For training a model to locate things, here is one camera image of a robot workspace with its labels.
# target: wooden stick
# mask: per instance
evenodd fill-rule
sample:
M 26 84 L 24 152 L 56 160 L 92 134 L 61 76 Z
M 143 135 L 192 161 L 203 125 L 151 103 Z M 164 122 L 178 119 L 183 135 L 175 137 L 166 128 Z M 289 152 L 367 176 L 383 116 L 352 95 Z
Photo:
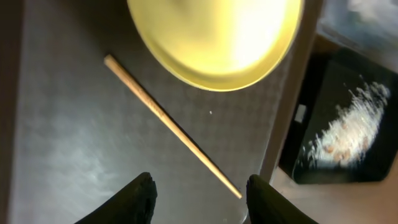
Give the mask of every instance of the wooden stick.
M 197 156 L 202 163 L 204 163 L 214 175 L 219 178 L 222 183 L 229 188 L 232 193 L 235 194 L 239 199 L 242 198 L 240 191 L 221 173 L 221 171 L 207 158 L 204 153 L 199 150 L 194 143 L 181 131 L 181 129 L 163 112 L 163 110 L 156 104 L 156 102 L 142 89 L 142 87 L 128 74 L 125 69 L 118 64 L 118 62 L 112 57 L 107 55 L 105 57 L 105 65 L 112 70 L 124 84 L 126 84 L 130 90 L 138 96 L 138 98 L 149 107 L 149 109 L 156 114 L 156 116 Z

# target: white shredded material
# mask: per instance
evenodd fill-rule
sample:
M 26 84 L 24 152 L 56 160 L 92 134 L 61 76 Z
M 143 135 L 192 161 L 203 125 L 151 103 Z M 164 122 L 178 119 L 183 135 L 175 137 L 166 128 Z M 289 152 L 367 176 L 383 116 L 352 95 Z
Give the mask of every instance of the white shredded material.
M 357 95 L 350 91 L 349 108 L 337 106 L 339 118 L 329 123 L 329 129 L 322 130 L 321 137 L 316 134 L 315 140 L 308 143 L 308 159 L 338 163 L 343 167 L 363 159 L 378 132 L 389 90 L 382 84 L 372 83 L 356 91 Z

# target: black container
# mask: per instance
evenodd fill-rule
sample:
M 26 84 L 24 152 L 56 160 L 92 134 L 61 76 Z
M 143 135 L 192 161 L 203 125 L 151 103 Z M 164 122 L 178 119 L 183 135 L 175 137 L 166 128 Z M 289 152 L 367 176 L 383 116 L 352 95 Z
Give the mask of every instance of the black container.
M 364 160 L 347 168 L 314 166 L 303 146 L 322 135 L 328 123 L 338 117 L 336 105 L 346 108 L 351 94 L 365 83 L 377 82 L 390 90 L 388 105 L 376 138 Z M 398 75 L 357 53 L 341 49 L 334 55 L 312 55 L 296 105 L 306 106 L 301 123 L 292 120 L 279 166 L 298 184 L 371 182 L 384 179 L 394 162 L 398 141 Z

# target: dark tabletop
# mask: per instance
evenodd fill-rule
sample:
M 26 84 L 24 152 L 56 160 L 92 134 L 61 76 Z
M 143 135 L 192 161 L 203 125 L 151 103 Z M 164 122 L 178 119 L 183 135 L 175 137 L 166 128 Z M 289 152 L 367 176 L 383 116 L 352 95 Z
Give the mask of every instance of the dark tabletop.
M 73 223 L 141 172 L 153 223 L 241 223 L 237 199 L 103 65 L 111 52 L 245 194 L 260 171 L 289 67 L 243 90 L 181 82 L 150 54 L 125 0 L 25 1 L 11 223 Z

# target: yellow bowl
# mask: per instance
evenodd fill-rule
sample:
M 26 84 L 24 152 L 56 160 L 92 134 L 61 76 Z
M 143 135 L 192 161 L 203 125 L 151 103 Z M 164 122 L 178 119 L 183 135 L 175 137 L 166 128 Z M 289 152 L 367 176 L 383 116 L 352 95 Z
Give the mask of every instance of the yellow bowl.
M 303 0 L 127 0 L 146 46 L 198 88 L 238 90 L 269 74 L 288 51 Z

